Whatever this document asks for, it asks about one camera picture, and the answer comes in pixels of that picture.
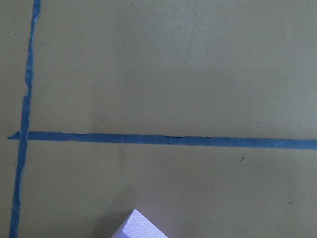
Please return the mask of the purple foam cube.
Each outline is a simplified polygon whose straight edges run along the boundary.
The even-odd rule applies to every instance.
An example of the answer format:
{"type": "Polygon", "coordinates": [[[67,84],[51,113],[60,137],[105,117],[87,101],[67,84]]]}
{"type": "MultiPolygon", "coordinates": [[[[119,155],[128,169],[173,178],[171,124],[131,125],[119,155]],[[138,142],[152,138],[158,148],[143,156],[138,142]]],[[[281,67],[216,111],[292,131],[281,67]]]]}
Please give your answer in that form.
{"type": "Polygon", "coordinates": [[[167,238],[167,236],[134,209],[111,238],[167,238]]]}

